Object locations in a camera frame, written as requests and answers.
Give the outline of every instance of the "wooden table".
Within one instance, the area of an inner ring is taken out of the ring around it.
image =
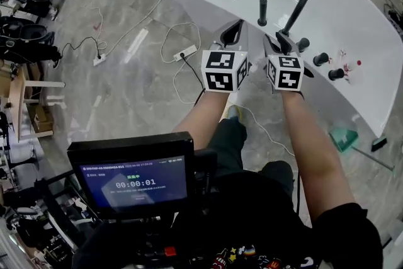
[[[23,105],[25,103],[39,103],[39,100],[25,100],[25,88],[27,86],[38,86],[41,88],[64,88],[65,82],[48,82],[48,81],[30,81],[25,79],[23,69],[20,68],[16,77],[10,84],[10,94],[8,101],[11,103],[11,119],[13,121],[14,131],[17,141],[45,137],[53,135],[53,131],[37,132],[30,135],[21,136],[21,123],[23,114]]]

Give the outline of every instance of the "white cube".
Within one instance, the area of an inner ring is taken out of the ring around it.
[[[247,52],[204,50],[201,64],[206,91],[237,92],[247,75]]]
[[[304,60],[300,57],[269,55],[267,77],[276,90],[300,91]]]

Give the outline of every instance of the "black cylinder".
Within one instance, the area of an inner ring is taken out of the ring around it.
[[[314,57],[314,64],[316,66],[321,66],[327,62],[329,62],[329,56],[326,53],[321,53]]]
[[[342,79],[343,77],[344,77],[343,69],[329,71],[329,79],[332,81],[337,80],[337,79]]]
[[[259,26],[266,26],[267,0],[259,0]]]
[[[301,11],[307,4],[308,0],[299,0],[298,4],[296,5],[294,11],[292,12],[290,18],[287,21],[287,24],[285,25],[284,29],[281,31],[284,35],[288,36],[290,33],[290,29],[292,25],[296,22],[298,16],[300,15]]]
[[[298,50],[300,53],[302,53],[305,49],[307,49],[310,45],[309,39],[308,38],[301,38],[301,40],[297,43]]]

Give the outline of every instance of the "green dustpan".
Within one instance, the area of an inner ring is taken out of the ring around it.
[[[345,129],[345,128],[334,128],[332,131],[329,132],[330,138],[333,141],[333,144],[336,146],[339,152],[343,153],[346,152],[347,150],[354,149],[355,151],[358,151],[360,154],[364,155],[365,157],[372,159],[379,165],[382,165],[383,167],[389,169],[391,172],[393,172],[395,166],[389,166],[388,164],[385,164],[383,161],[380,161],[379,159],[367,154],[366,152],[363,152],[359,150],[358,148],[354,147],[354,144],[358,141],[358,132]]]

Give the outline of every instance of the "black monitor frame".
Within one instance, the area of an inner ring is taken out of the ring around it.
[[[179,212],[189,205],[195,194],[195,165],[193,139],[188,132],[152,135],[126,139],[73,142],[67,149],[73,170],[89,206],[100,219],[141,219]],[[80,166],[151,161],[184,156],[187,198],[152,205],[125,207],[117,212],[111,207],[99,207],[94,200]]]

